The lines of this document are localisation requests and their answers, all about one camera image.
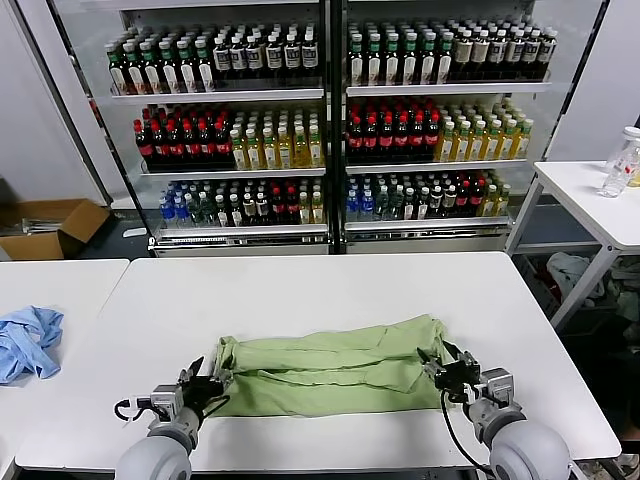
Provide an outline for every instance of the red bottle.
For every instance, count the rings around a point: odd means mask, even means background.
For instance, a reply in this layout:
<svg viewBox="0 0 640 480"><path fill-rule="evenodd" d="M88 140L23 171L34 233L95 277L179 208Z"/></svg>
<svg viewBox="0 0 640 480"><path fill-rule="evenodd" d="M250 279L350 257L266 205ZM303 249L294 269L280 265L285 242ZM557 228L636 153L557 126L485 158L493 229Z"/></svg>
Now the red bottle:
<svg viewBox="0 0 640 480"><path fill-rule="evenodd" d="M151 142L151 137L146 132L146 130L142 129L142 123L140 122L140 120L136 120L133 122L133 131L135 132L136 145L138 146L140 155L142 155L142 158L144 158L145 162L153 163L154 149Z"/></svg>
<svg viewBox="0 0 640 480"><path fill-rule="evenodd" d="M202 117L198 120L198 135L200 136L200 151L203 161L212 162L216 153L216 144L207 127L206 120Z"/></svg>
<svg viewBox="0 0 640 480"><path fill-rule="evenodd" d="M395 135L393 136L393 151L398 155L406 154L408 140L407 133L407 115L403 113L398 118Z"/></svg>
<svg viewBox="0 0 640 480"><path fill-rule="evenodd" d="M378 132L376 128L376 114L369 114L367 119L367 128L364 132L364 153L374 155L378 145Z"/></svg>
<svg viewBox="0 0 640 480"><path fill-rule="evenodd" d="M423 153L422 141L424 139L423 133L423 116L422 113L416 115L416 119L411 126L411 132L409 133L409 150L413 155L419 155Z"/></svg>

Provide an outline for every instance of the bottle label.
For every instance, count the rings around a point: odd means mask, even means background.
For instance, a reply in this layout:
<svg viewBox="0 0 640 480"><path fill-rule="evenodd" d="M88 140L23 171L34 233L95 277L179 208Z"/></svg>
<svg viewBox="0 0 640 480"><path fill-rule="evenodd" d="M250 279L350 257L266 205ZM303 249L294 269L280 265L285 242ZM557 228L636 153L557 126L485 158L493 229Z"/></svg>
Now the bottle label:
<svg viewBox="0 0 640 480"><path fill-rule="evenodd" d="M482 206L482 212L480 213L481 217L490 217L491 212L493 211L493 202L487 201Z"/></svg>
<svg viewBox="0 0 640 480"><path fill-rule="evenodd" d="M422 135L410 135L409 145L412 147L419 147L422 145Z"/></svg>
<svg viewBox="0 0 640 480"><path fill-rule="evenodd" d="M227 214L225 212L218 212L218 220L220 220L221 227L229 226L229 219L227 218Z"/></svg>
<svg viewBox="0 0 640 480"><path fill-rule="evenodd" d="M425 203L418 206L418 220L424 220L427 216L428 205Z"/></svg>
<svg viewBox="0 0 640 480"><path fill-rule="evenodd" d="M529 138L521 137L518 141L518 146L516 148L516 156L515 158L525 159L527 158L527 149L529 148Z"/></svg>
<svg viewBox="0 0 640 480"><path fill-rule="evenodd" d="M260 47L247 47L245 51L247 52L247 62L249 62L250 70L260 70L264 67L264 63L262 61L262 50Z"/></svg>
<svg viewBox="0 0 640 480"><path fill-rule="evenodd" d="M193 68L191 68L191 65L182 65L180 71L182 72L182 78L184 78L184 85L187 87L187 92L197 92L196 78L193 76Z"/></svg>
<svg viewBox="0 0 640 480"><path fill-rule="evenodd" d="M244 152L242 150L234 150L233 158L236 161L236 168L238 170L244 170L246 165L244 164Z"/></svg>
<svg viewBox="0 0 640 480"><path fill-rule="evenodd" d="M380 137L380 139L378 140L378 144L381 147L390 147L392 143L393 137Z"/></svg>
<svg viewBox="0 0 640 480"><path fill-rule="evenodd" d="M511 145L513 144L513 139L505 138L504 142L502 142L502 146L500 147L500 154L498 158L500 160L506 160L509 158L509 152L511 151Z"/></svg>
<svg viewBox="0 0 640 480"><path fill-rule="evenodd" d="M526 42L524 45L524 53L522 54L522 61L524 63L531 63L538 57L538 48L540 43L538 42Z"/></svg>
<svg viewBox="0 0 640 480"><path fill-rule="evenodd" d="M413 205L404 206L404 219L411 220L413 218Z"/></svg>
<svg viewBox="0 0 640 480"><path fill-rule="evenodd" d="M362 59L351 59L351 85L359 87L362 82Z"/></svg>
<svg viewBox="0 0 640 480"><path fill-rule="evenodd" d="M322 208L314 208L313 209L313 223L315 224L320 224L323 223L322 222L322 217L323 217L323 210Z"/></svg>
<svg viewBox="0 0 640 480"><path fill-rule="evenodd" d="M318 48L312 46L302 46L302 66L304 68L315 68L318 66Z"/></svg>
<svg viewBox="0 0 640 480"><path fill-rule="evenodd" d="M260 170L260 156L258 150L255 148L249 149L249 161L251 162L251 168L254 170Z"/></svg>
<svg viewBox="0 0 640 480"><path fill-rule="evenodd" d="M449 155L451 155L451 147L453 146L453 142L451 140L444 140L442 142L442 153L440 154L440 160L448 161Z"/></svg>
<svg viewBox="0 0 640 480"><path fill-rule="evenodd" d="M542 45L540 45L540 50L538 51L538 61L540 63L549 63L555 49L555 42L542 42Z"/></svg>
<svg viewBox="0 0 640 480"><path fill-rule="evenodd" d="M169 91L171 93L180 93L180 88L178 87L178 77L176 77L175 69L170 65L165 65L164 67L162 67L162 71L164 72L164 76L167 79Z"/></svg>
<svg viewBox="0 0 640 480"><path fill-rule="evenodd" d="M142 78L140 69L138 67L129 67L129 75L131 75L131 81L136 87L138 95L144 95L147 93L147 90L144 88L144 79Z"/></svg>
<svg viewBox="0 0 640 480"><path fill-rule="evenodd" d="M471 42L458 42L458 47L456 48L456 62L468 63L471 58L472 47L473 43Z"/></svg>
<svg viewBox="0 0 640 480"><path fill-rule="evenodd" d="M273 70L282 68L282 49L280 47L267 48L267 67Z"/></svg>
<svg viewBox="0 0 640 480"><path fill-rule="evenodd" d="M295 45L293 47L284 47L284 61L287 68L300 68L300 47Z"/></svg>
<svg viewBox="0 0 640 480"><path fill-rule="evenodd" d="M307 225L311 217L311 212L307 208L300 209L300 223L303 225Z"/></svg>
<svg viewBox="0 0 640 480"><path fill-rule="evenodd" d="M498 146L498 140L492 138L487 144L487 153L484 156L485 160L493 160L496 155L496 147Z"/></svg>
<svg viewBox="0 0 640 480"><path fill-rule="evenodd" d="M156 70L156 67L144 67L144 73L147 74L149 85L151 85L151 90L153 91L153 93L162 93L162 89L160 88L160 77L158 76L158 70Z"/></svg>
<svg viewBox="0 0 640 480"><path fill-rule="evenodd" d="M143 157L153 155L153 146L151 144L141 145L138 147L138 150L140 151L140 155L142 155Z"/></svg>
<svg viewBox="0 0 640 480"><path fill-rule="evenodd" d="M276 151L273 147L264 148L264 156L267 160L267 168L274 170L276 168Z"/></svg>
<svg viewBox="0 0 640 480"><path fill-rule="evenodd" d="M216 65L216 70L219 72L228 72L231 70L231 58L229 57L229 50L214 50L213 61Z"/></svg>
<svg viewBox="0 0 640 480"><path fill-rule="evenodd" d="M436 83L442 84L447 81L449 77L449 68L451 67L451 57L445 56L440 58L440 64L438 65L438 78Z"/></svg>
<svg viewBox="0 0 640 480"><path fill-rule="evenodd" d="M385 85L395 85L397 73L398 73L398 59L396 57L387 58Z"/></svg>
<svg viewBox="0 0 640 480"><path fill-rule="evenodd" d="M473 44L471 51L471 61L473 63L484 63L489 53L489 44L485 42L477 42Z"/></svg>
<svg viewBox="0 0 640 480"><path fill-rule="evenodd" d="M458 142L458 151L456 152L456 160L458 162L464 162L467 156L467 147L469 146L469 140L460 140Z"/></svg>
<svg viewBox="0 0 640 480"><path fill-rule="evenodd" d="M291 155L288 148L280 148L280 162L282 168L291 168Z"/></svg>
<svg viewBox="0 0 640 480"><path fill-rule="evenodd" d="M408 142L408 138L406 136L404 137L393 137L393 144L396 147L405 147L407 145Z"/></svg>
<svg viewBox="0 0 640 480"><path fill-rule="evenodd" d="M231 217L233 218L233 224L236 227L242 226L242 214L240 212L237 212L237 211L231 212Z"/></svg>
<svg viewBox="0 0 640 480"><path fill-rule="evenodd" d="M247 68L247 54L244 48L231 49L229 51L231 56L231 65L234 70L244 70Z"/></svg>
<svg viewBox="0 0 640 480"><path fill-rule="evenodd" d="M522 57L522 51L524 50L524 43L522 42L509 42L504 55L504 59L510 63L516 63L520 61Z"/></svg>
<svg viewBox="0 0 640 480"><path fill-rule="evenodd" d="M119 68L112 68L109 70L111 72L111 78L113 78L113 83L116 85L118 89L118 93L120 95L126 95L127 92L127 83L124 81L124 75L122 75L122 70Z"/></svg>
<svg viewBox="0 0 640 480"><path fill-rule="evenodd" d="M322 149L320 145L311 145L309 147L309 151L311 152L311 165L314 167L321 167Z"/></svg>
<svg viewBox="0 0 640 480"><path fill-rule="evenodd" d="M411 85L413 83L413 74L416 69L416 57L407 57L404 59L404 68L402 70L402 84Z"/></svg>
<svg viewBox="0 0 640 480"><path fill-rule="evenodd" d="M482 139L476 138L471 142L471 151L469 152L469 160L478 160L480 158L480 149L482 148Z"/></svg>
<svg viewBox="0 0 640 480"><path fill-rule="evenodd" d="M380 73L380 59L370 58L369 59L369 77L367 80L367 84L370 87L373 87L378 84L379 73Z"/></svg>
<svg viewBox="0 0 640 480"><path fill-rule="evenodd" d="M431 82L431 75L433 74L434 65L434 57L424 57L422 59L422 69L420 70L420 85L427 85L429 82Z"/></svg>
<svg viewBox="0 0 640 480"><path fill-rule="evenodd" d="M206 92L213 92L213 74L211 73L211 67L209 65L202 64L198 69L200 70L204 90Z"/></svg>

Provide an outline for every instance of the bottle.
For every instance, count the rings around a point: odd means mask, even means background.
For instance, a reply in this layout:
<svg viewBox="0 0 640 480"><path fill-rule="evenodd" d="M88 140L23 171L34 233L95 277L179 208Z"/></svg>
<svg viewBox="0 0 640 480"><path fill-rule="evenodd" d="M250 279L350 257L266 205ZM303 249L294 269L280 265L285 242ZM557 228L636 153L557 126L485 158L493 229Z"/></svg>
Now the bottle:
<svg viewBox="0 0 640 480"><path fill-rule="evenodd" d="M509 192L511 191L511 185L505 183L500 189L500 196L495 200L493 210L491 212L492 217L504 217L507 215L507 206L509 205Z"/></svg>
<svg viewBox="0 0 640 480"><path fill-rule="evenodd" d="M321 192L313 192L311 208L313 212L313 223L316 225L324 223L324 207L322 205Z"/></svg>
<svg viewBox="0 0 640 480"><path fill-rule="evenodd" d="M484 67L489 53L489 31L480 30L480 34L473 41L471 50L471 63L469 66L470 79L483 80Z"/></svg>
<svg viewBox="0 0 640 480"><path fill-rule="evenodd" d="M507 32L505 30L498 30L495 38L491 39L489 54L487 55L487 64L485 65L485 78L487 80L498 80L501 78L502 62L507 46L506 35Z"/></svg>
<svg viewBox="0 0 640 480"><path fill-rule="evenodd" d="M553 57L553 54L556 50L556 45L558 44L556 40L557 36L558 32L556 32L555 30L545 30L545 34L542 37L542 41L540 42L538 58L536 59L535 65L533 66L533 74L531 75L531 80L537 80L539 82L544 80L544 77L547 74L547 70L549 69L551 57Z"/></svg>
<svg viewBox="0 0 640 480"><path fill-rule="evenodd" d="M249 156L249 164L252 170L260 170L262 168L260 162L260 153L258 147L258 139L256 131L253 128L247 129L247 155Z"/></svg>
<svg viewBox="0 0 640 480"><path fill-rule="evenodd" d="M287 44L284 47L284 60L287 67L287 77L295 78L300 75L302 66L302 55L300 54L300 44L296 41L296 35L287 35Z"/></svg>
<svg viewBox="0 0 640 480"><path fill-rule="evenodd" d="M609 198L619 196L634 178L639 165L640 140L634 140L633 143L621 153L619 160L613 165L611 172L605 179L602 188L598 190L598 193Z"/></svg>
<svg viewBox="0 0 640 480"><path fill-rule="evenodd" d="M457 81L464 81L468 78L469 61L471 60L471 50L473 49L471 40L471 30L464 30L462 38L458 40L455 48L455 57L451 66L452 72L456 75Z"/></svg>
<svg viewBox="0 0 640 480"><path fill-rule="evenodd" d="M500 120L493 120L489 133L486 135L482 148L480 149L480 160L495 160L498 142L500 141L500 127L502 122Z"/></svg>
<svg viewBox="0 0 640 480"><path fill-rule="evenodd" d="M449 159L455 162L464 162L469 149L469 129L471 122L464 120L460 122L460 130L456 130L453 134L453 146Z"/></svg>
<svg viewBox="0 0 640 480"><path fill-rule="evenodd" d="M476 122L475 128L473 129L473 133L469 138L469 147L467 148L466 159L467 161L475 162L481 160L480 151L482 150L482 144L485 139L485 127L487 126L487 122L484 120L478 120Z"/></svg>
<svg viewBox="0 0 640 480"><path fill-rule="evenodd" d="M389 33L387 36L387 51L384 55L384 84L395 85L398 74L398 34Z"/></svg>
<svg viewBox="0 0 640 480"><path fill-rule="evenodd" d="M147 88L144 83L144 77L142 76L142 62L138 59L136 46L133 43L125 43L122 48L126 56L124 68L129 73L129 78L131 79L131 86L129 86L128 91L130 94L144 95L147 93Z"/></svg>
<svg viewBox="0 0 640 480"><path fill-rule="evenodd" d="M362 85L362 35L359 33L351 34L351 50L349 51L349 79L351 86L359 87Z"/></svg>
<svg viewBox="0 0 640 480"><path fill-rule="evenodd" d="M495 185L489 185L487 195L482 199L478 210L476 212L477 217L490 217L493 213L493 209L496 206L498 200L498 187Z"/></svg>
<svg viewBox="0 0 640 480"><path fill-rule="evenodd" d="M513 145L509 152L509 158L526 159L529 141L531 140L531 129L533 128L533 120L527 118L522 123L522 131L514 136Z"/></svg>
<svg viewBox="0 0 640 480"><path fill-rule="evenodd" d="M278 156L282 168L291 168L291 145L287 127L278 127Z"/></svg>
<svg viewBox="0 0 640 480"><path fill-rule="evenodd" d="M302 68L307 77L318 76L318 43L313 39L313 33L307 31L302 44Z"/></svg>
<svg viewBox="0 0 640 480"><path fill-rule="evenodd" d="M118 95L126 95L129 93L127 91L126 80L128 72L124 67L124 62L120 58L120 55L118 55L118 48L114 43L107 43L104 49L107 52L107 58L109 58L109 72L111 73L111 79L116 86Z"/></svg>
<svg viewBox="0 0 640 480"><path fill-rule="evenodd" d="M453 42L453 33L444 32L442 35L442 46L440 47L440 56L438 58L438 74L436 77L437 84L447 82L449 78L449 70L451 68L451 46Z"/></svg>
<svg viewBox="0 0 640 480"><path fill-rule="evenodd" d="M507 126L504 132L500 134L498 146L496 147L496 159L507 160L510 156L511 146L513 145L513 135L515 134L517 122L510 118L507 120Z"/></svg>
<svg viewBox="0 0 640 480"><path fill-rule="evenodd" d="M239 37L233 37L231 39L231 49L229 50L229 56L231 57L231 68L236 78L244 78L247 76L247 52L242 44L242 40Z"/></svg>
<svg viewBox="0 0 640 480"><path fill-rule="evenodd" d="M438 140L438 145L436 145L436 150L435 150L436 162L446 163L449 161L449 157L451 155L452 147L453 147L454 127L455 127L455 123L451 121L448 121L444 124L442 136Z"/></svg>
<svg viewBox="0 0 640 480"><path fill-rule="evenodd" d="M195 61L191 58L189 52L189 43L186 40L178 40L178 56L180 57L180 73L182 73L182 79L184 81L184 88L188 93L195 93L198 91L196 88L196 75L195 75Z"/></svg>
<svg viewBox="0 0 640 480"><path fill-rule="evenodd" d="M378 85L380 74L380 34L371 33L369 35L369 52L366 55L367 64L367 85L373 87Z"/></svg>
<svg viewBox="0 0 640 480"><path fill-rule="evenodd" d="M524 51L524 30L517 30L515 35L507 42L504 56L503 80L515 80L518 78L518 67Z"/></svg>
<svg viewBox="0 0 640 480"><path fill-rule="evenodd" d="M406 154L409 140L407 131L407 115L403 113L398 119L395 135L393 137L393 151L398 155Z"/></svg>

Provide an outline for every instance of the yellow drink bottle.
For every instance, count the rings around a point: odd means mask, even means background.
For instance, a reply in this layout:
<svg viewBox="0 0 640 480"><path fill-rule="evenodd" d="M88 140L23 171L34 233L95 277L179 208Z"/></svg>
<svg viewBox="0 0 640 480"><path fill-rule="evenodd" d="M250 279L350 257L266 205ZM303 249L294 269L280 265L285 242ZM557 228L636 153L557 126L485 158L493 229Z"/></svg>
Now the yellow drink bottle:
<svg viewBox="0 0 640 480"><path fill-rule="evenodd" d="M522 123L522 132L515 136L513 146L509 158L517 158L524 160L527 158L527 149L531 140L531 129L533 128L533 120L527 118Z"/></svg>
<svg viewBox="0 0 640 480"><path fill-rule="evenodd" d="M482 160L495 160L501 126L502 122L500 120L493 120L491 122L489 133L484 138L482 148L480 149L480 158Z"/></svg>

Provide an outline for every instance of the blue bottle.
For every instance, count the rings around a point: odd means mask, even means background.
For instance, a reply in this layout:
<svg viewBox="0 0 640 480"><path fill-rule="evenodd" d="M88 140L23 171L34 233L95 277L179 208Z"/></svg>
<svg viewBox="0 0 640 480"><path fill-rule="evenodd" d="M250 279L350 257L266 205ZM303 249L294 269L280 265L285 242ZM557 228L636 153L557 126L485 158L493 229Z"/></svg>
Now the blue bottle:
<svg viewBox="0 0 640 480"><path fill-rule="evenodd" d="M358 202L358 196L355 190L349 190L347 195L347 222L358 221L358 211L360 209L360 202Z"/></svg>
<svg viewBox="0 0 640 480"><path fill-rule="evenodd" d="M371 190L364 191L364 196L362 197L362 205L360 206L360 221L373 221L373 195L371 195Z"/></svg>

